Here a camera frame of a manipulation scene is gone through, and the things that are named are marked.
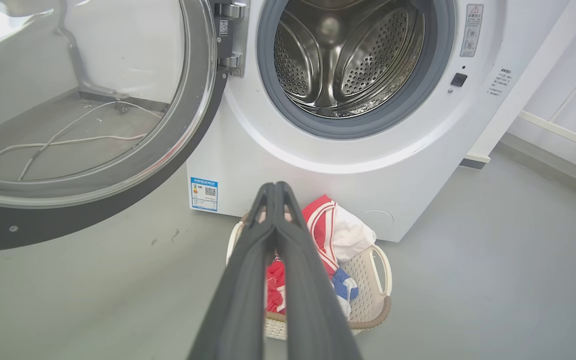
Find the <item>warning label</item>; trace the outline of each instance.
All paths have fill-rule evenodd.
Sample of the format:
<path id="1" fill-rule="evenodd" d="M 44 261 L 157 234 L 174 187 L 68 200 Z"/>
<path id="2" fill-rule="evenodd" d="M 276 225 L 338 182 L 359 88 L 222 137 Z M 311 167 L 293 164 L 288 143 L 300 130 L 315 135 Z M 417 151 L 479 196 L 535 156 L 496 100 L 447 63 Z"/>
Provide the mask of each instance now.
<path id="1" fill-rule="evenodd" d="M 511 70 L 508 70 L 507 68 L 499 69 L 499 73 L 494 76 L 494 79 L 488 87 L 486 94 L 490 94 L 492 96 L 502 96 L 503 93 L 508 91 L 510 88 L 509 85 L 512 83 L 514 77 L 515 76 Z"/>
<path id="2" fill-rule="evenodd" d="M 469 4 L 466 6 L 466 29 L 461 44 L 461 57 L 474 57 L 477 43 L 480 40 L 484 6 L 482 4 Z"/>

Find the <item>clothes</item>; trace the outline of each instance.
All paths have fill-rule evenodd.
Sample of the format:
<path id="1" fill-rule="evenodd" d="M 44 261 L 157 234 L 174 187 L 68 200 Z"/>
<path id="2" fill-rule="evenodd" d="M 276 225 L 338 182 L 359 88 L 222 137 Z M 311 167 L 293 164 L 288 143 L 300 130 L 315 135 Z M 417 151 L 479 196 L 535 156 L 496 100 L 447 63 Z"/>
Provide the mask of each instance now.
<path id="1" fill-rule="evenodd" d="M 338 262 L 349 261 L 377 239 L 375 231 L 325 194 L 301 213 L 330 278 L 339 268 Z"/>
<path id="2" fill-rule="evenodd" d="M 341 307 L 341 312 L 346 319 L 350 318 L 350 302 L 341 296 L 335 296 L 336 300 L 339 301 L 339 307 Z"/>
<path id="3" fill-rule="evenodd" d="M 266 310 L 273 313 L 286 312 L 286 268 L 284 263 L 276 259 L 265 271 L 268 287 Z"/>
<path id="4" fill-rule="evenodd" d="M 332 285 L 334 293 L 346 301 L 353 300 L 359 295 L 357 283 L 342 268 L 339 268 L 332 276 Z"/>
<path id="5" fill-rule="evenodd" d="M 333 219 L 336 205 L 336 202 L 323 195 L 301 211 L 329 279 L 339 269 L 337 258 L 332 248 Z"/>
<path id="6" fill-rule="evenodd" d="M 377 240 L 377 234 L 357 216 L 337 205 L 332 239 L 334 257 L 338 262 L 345 263 L 370 248 Z"/>

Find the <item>sticker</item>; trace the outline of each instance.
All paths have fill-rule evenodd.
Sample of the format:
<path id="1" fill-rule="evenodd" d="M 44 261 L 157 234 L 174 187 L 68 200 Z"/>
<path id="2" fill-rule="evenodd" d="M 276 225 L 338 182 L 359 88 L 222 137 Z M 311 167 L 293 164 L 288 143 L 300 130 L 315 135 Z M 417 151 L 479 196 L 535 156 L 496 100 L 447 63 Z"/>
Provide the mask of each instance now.
<path id="1" fill-rule="evenodd" d="M 228 36 L 228 20 L 219 20 L 219 36 Z"/>
<path id="2" fill-rule="evenodd" d="M 203 178 L 190 178 L 190 201 L 193 209 L 217 211 L 217 187 L 216 181 L 204 180 Z"/>
<path id="3" fill-rule="evenodd" d="M 460 57 L 474 57 L 477 43 L 480 40 L 484 6 L 482 4 L 469 4 L 466 6 L 466 30 L 463 34 Z"/>
<path id="4" fill-rule="evenodd" d="M 486 94 L 490 94 L 492 96 L 501 96 L 505 93 L 512 82 L 514 76 L 512 75 L 512 71 L 508 70 L 507 68 L 501 68 L 499 73 L 494 76 L 492 83 L 488 87 Z"/>

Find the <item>blue label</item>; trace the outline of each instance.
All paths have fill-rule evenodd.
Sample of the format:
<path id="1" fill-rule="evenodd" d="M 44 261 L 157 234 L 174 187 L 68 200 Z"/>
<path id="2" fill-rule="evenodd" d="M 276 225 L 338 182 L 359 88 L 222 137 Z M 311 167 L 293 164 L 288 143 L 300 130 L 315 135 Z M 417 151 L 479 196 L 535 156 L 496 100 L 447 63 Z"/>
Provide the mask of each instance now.
<path id="1" fill-rule="evenodd" d="M 193 209 L 217 211 L 219 184 L 203 178 L 190 178 L 190 203 Z"/>

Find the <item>floor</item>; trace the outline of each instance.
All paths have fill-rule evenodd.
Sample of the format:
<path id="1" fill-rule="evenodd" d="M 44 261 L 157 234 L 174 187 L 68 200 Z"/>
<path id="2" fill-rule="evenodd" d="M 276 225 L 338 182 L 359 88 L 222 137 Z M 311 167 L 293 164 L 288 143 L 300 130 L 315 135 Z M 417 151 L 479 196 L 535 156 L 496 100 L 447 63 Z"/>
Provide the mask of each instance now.
<path id="1" fill-rule="evenodd" d="M 576 192 L 502 150 L 491 157 L 483 170 L 458 168 L 402 242 L 379 241 L 393 306 L 381 326 L 357 335 L 366 360 L 576 358 Z M 185 358 L 236 219 L 201 221 L 217 244 L 197 244 L 62 358 Z M 265 352 L 285 359 L 286 342 L 268 339 Z"/>
<path id="2" fill-rule="evenodd" d="M 498 149 L 510 159 L 537 172 L 552 182 L 563 184 L 576 191 L 576 164 L 543 150 L 508 132 L 501 137 Z"/>
<path id="3" fill-rule="evenodd" d="M 126 105 L 126 113 L 121 113 L 114 109 L 113 104 L 102 107 L 103 104 L 105 102 L 84 100 L 75 92 L 37 105 L 0 125 L 0 150 L 20 144 L 44 144 L 85 114 L 55 141 L 146 135 L 158 125 L 162 115 L 161 112 L 148 113 L 130 105 Z M 51 145 L 32 163 L 24 179 L 42 180 L 87 171 L 118 158 L 140 141 L 105 138 Z M 38 150 L 38 147 L 18 148 L 0 155 L 0 180 L 16 180 Z"/>
<path id="4" fill-rule="evenodd" d="M 491 157 L 458 168 L 402 242 L 378 241 L 393 305 L 355 337 L 364 359 L 576 359 L 576 192 L 508 148 Z M 238 221 L 188 209 L 185 181 L 182 168 L 94 228 L 0 251 L 0 359 L 185 359 Z M 287 358 L 285 341 L 265 344 Z"/>

